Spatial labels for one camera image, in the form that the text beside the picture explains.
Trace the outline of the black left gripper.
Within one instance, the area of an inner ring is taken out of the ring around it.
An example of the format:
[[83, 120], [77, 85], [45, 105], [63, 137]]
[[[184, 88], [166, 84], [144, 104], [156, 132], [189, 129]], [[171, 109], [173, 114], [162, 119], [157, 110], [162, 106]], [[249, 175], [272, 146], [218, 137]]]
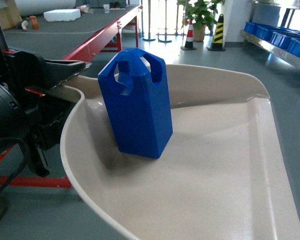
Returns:
[[81, 60], [47, 60], [25, 50], [0, 55], [0, 151], [19, 145], [21, 167], [48, 176], [43, 152], [60, 143], [75, 104], [46, 92], [91, 65]]

